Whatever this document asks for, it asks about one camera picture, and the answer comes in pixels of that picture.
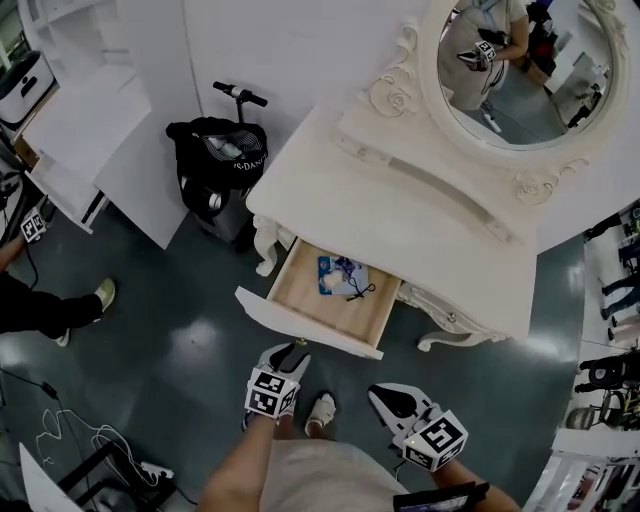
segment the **open drawer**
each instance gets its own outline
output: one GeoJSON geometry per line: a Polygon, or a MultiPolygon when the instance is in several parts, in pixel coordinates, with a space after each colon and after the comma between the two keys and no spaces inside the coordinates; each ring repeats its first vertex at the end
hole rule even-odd
{"type": "Polygon", "coordinates": [[[400,279],[369,267],[369,282],[376,289],[364,298],[347,302],[344,296],[320,295],[318,256],[325,255],[333,256],[298,239],[266,299],[241,287],[236,298],[251,318],[269,329],[382,359],[377,347],[400,279]]]}

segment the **white cable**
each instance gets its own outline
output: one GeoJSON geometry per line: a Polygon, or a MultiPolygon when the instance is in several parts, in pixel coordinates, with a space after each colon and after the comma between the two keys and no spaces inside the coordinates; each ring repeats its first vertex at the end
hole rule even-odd
{"type": "MultiPolygon", "coordinates": [[[[51,409],[47,409],[47,410],[44,411],[44,413],[42,415],[42,426],[44,427],[44,432],[36,437],[36,447],[38,448],[38,455],[40,457],[40,460],[42,461],[42,466],[44,468],[46,468],[47,464],[53,465],[54,462],[53,462],[53,459],[51,457],[46,457],[45,458],[45,457],[42,456],[42,451],[40,450],[40,439],[42,439],[43,437],[51,437],[52,439],[60,441],[62,439],[62,428],[60,427],[60,415],[61,414],[66,414],[66,413],[72,414],[85,427],[87,427],[89,430],[92,430],[93,432],[95,432],[95,434],[91,438],[91,446],[93,446],[93,449],[95,451],[98,451],[100,448],[102,448],[102,441],[101,441],[102,439],[104,439],[106,441],[109,441],[109,442],[113,442],[114,446],[116,446],[120,451],[122,451],[122,453],[124,453],[127,456],[127,459],[129,460],[129,463],[131,464],[131,467],[133,467],[133,470],[137,473],[137,475],[142,479],[142,481],[144,483],[146,483],[150,487],[155,487],[155,486],[158,485],[159,479],[158,479],[158,477],[156,475],[151,475],[153,478],[149,479],[148,476],[145,476],[144,473],[140,472],[140,470],[138,468],[142,468],[142,466],[140,464],[138,464],[135,460],[133,460],[133,454],[131,453],[131,448],[129,447],[129,443],[126,441],[126,439],[124,437],[122,437],[120,432],[118,432],[111,425],[102,425],[100,428],[92,427],[91,425],[89,425],[86,421],[84,421],[78,414],[76,414],[71,409],[60,409],[55,414],[51,411],[51,409]],[[47,414],[50,414],[51,417],[53,418],[53,421],[54,421],[55,426],[57,428],[57,432],[58,432],[57,434],[54,434],[53,432],[51,432],[49,427],[47,427],[47,414]],[[115,434],[120,439],[120,441],[122,441],[124,443],[124,445],[126,447],[126,450],[124,448],[122,448],[122,446],[120,446],[114,439],[111,439],[111,438],[107,437],[106,435],[104,435],[102,433],[103,431],[111,432],[112,434],[115,434]]],[[[117,475],[125,484],[127,484],[127,485],[129,485],[129,487],[131,487],[129,482],[127,482],[127,480],[122,476],[122,474],[115,467],[113,467],[113,465],[109,462],[108,458],[104,460],[104,463],[107,466],[107,468],[109,468],[115,475],[117,475]]]]}

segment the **white sandal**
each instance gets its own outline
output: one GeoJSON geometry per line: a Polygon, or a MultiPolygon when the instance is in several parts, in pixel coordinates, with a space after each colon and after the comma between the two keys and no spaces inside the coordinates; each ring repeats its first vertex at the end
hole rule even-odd
{"type": "Polygon", "coordinates": [[[336,415],[336,401],[330,393],[323,393],[320,398],[316,400],[311,414],[307,418],[307,422],[304,425],[304,433],[311,437],[309,434],[309,425],[311,423],[317,423],[322,428],[326,427],[336,415]]]}

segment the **curved table leg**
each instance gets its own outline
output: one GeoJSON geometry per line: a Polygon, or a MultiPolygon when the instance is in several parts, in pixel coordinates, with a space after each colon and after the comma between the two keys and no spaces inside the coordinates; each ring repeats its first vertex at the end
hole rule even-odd
{"type": "Polygon", "coordinates": [[[429,352],[433,343],[444,343],[454,347],[473,347],[485,340],[500,341],[505,339],[503,336],[495,336],[490,333],[469,333],[469,334],[451,334],[447,331],[437,331],[427,334],[420,338],[418,349],[423,352],[429,352]]]}
{"type": "Polygon", "coordinates": [[[253,244],[258,254],[264,259],[256,268],[256,272],[262,277],[267,277],[278,262],[278,253],[274,246],[278,242],[279,226],[271,219],[259,215],[253,216],[253,226],[256,228],[253,244]]]}

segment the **black cable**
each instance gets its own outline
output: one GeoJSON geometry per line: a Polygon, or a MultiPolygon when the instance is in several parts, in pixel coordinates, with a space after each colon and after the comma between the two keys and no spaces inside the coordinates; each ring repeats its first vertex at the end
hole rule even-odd
{"type": "Polygon", "coordinates": [[[31,384],[32,386],[42,388],[42,384],[38,384],[37,382],[33,382],[32,380],[25,379],[24,377],[20,377],[20,375],[11,373],[10,371],[5,370],[4,368],[0,368],[0,373],[6,373],[7,375],[9,375],[10,377],[13,377],[14,379],[18,379],[18,380],[21,380],[22,382],[26,382],[27,384],[31,384]]]}
{"type": "MultiPolygon", "coordinates": [[[[64,412],[64,406],[62,405],[62,402],[60,401],[59,398],[56,398],[56,402],[58,402],[58,405],[60,406],[60,410],[62,411],[62,417],[64,418],[64,421],[67,423],[67,427],[69,427],[69,430],[71,431],[73,440],[76,442],[76,448],[78,448],[78,454],[80,455],[80,460],[84,464],[86,462],[86,459],[84,458],[84,453],[82,453],[82,447],[80,446],[80,441],[78,441],[78,437],[76,436],[76,433],[73,430],[73,427],[71,426],[71,422],[69,421],[69,418],[67,418],[67,415],[64,412]]],[[[84,476],[84,481],[87,484],[87,491],[88,491],[89,489],[91,489],[91,482],[89,482],[88,474],[84,476]]],[[[95,496],[91,497],[91,503],[93,504],[93,509],[97,511],[98,506],[96,505],[95,496]]]]}
{"type": "MultiPolygon", "coordinates": [[[[10,372],[8,370],[5,370],[3,368],[0,368],[0,373],[4,373],[6,375],[9,375],[10,377],[13,377],[14,379],[21,380],[22,382],[24,382],[26,384],[30,384],[31,386],[38,387],[38,388],[42,389],[42,391],[44,391],[50,398],[52,398],[53,400],[58,402],[58,406],[60,407],[60,410],[63,411],[62,412],[62,416],[64,417],[64,420],[66,421],[67,426],[69,427],[69,430],[71,431],[71,435],[73,436],[73,440],[76,443],[76,447],[78,448],[78,453],[80,454],[80,459],[82,460],[82,463],[84,464],[86,459],[84,458],[84,454],[82,453],[82,448],[80,447],[80,441],[78,441],[78,437],[76,436],[76,433],[73,430],[73,427],[71,426],[71,422],[69,421],[69,418],[67,418],[66,414],[64,413],[64,406],[62,405],[62,402],[60,401],[60,398],[58,398],[58,392],[52,386],[47,384],[46,382],[43,382],[42,384],[38,384],[37,382],[34,382],[32,380],[29,380],[29,379],[25,379],[24,377],[20,377],[20,375],[16,375],[15,373],[12,373],[12,372],[10,372]]],[[[87,490],[91,489],[91,483],[89,482],[89,475],[85,475],[85,482],[87,483],[87,490]]],[[[98,510],[98,506],[96,505],[96,502],[95,502],[95,497],[91,498],[91,503],[93,504],[94,510],[98,510]]]]}
{"type": "Polygon", "coordinates": [[[398,476],[399,476],[399,474],[400,474],[400,468],[401,468],[402,466],[404,466],[406,462],[407,462],[406,460],[403,460],[400,464],[398,464],[397,466],[395,466],[395,467],[393,468],[393,474],[394,474],[394,476],[396,477],[396,482],[399,482],[399,481],[400,481],[400,480],[398,480],[398,476]]]}
{"type": "Polygon", "coordinates": [[[182,489],[180,489],[180,487],[178,487],[177,485],[175,487],[176,487],[176,491],[178,491],[185,500],[187,500],[189,503],[191,503],[194,507],[198,506],[198,502],[197,501],[193,501],[191,498],[189,498],[189,496],[187,496],[186,493],[182,489]]]}
{"type": "Polygon", "coordinates": [[[28,243],[25,244],[24,249],[27,252],[27,258],[29,259],[29,263],[31,263],[31,268],[33,268],[33,273],[35,275],[33,284],[29,287],[29,290],[33,290],[38,284],[38,280],[40,279],[40,276],[38,275],[38,269],[36,268],[36,264],[33,262],[33,258],[31,257],[31,252],[29,252],[28,243]]]}

